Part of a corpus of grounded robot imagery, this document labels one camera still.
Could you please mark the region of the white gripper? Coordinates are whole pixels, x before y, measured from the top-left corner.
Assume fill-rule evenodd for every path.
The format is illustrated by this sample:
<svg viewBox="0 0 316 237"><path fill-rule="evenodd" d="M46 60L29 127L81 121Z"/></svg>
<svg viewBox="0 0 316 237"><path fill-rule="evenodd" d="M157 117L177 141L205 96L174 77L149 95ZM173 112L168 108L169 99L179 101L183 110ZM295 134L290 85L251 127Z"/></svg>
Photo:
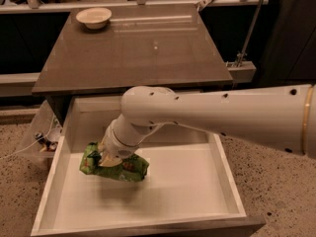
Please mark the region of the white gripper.
<svg viewBox="0 0 316 237"><path fill-rule="evenodd" d="M122 160L130 157L138 146L126 146L122 144L115 136L114 132L108 128L106 133L99 143L99 152L102 154L102 159L99 161L101 167L114 167L119 165Z"/></svg>

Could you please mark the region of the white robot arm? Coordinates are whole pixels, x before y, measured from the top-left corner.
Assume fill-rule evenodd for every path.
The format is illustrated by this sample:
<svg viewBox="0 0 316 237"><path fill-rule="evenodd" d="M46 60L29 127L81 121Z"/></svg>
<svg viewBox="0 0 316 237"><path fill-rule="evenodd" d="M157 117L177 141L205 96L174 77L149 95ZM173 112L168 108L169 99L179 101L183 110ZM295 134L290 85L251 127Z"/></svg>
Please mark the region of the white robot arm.
<svg viewBox="0 0 316 237"><path fill-rule="evenodd" d="M188 94L138 86L121 97L120 115L99 145L100 164L120 164L165 124L316 158L316 91L312 85Z"/></svg>

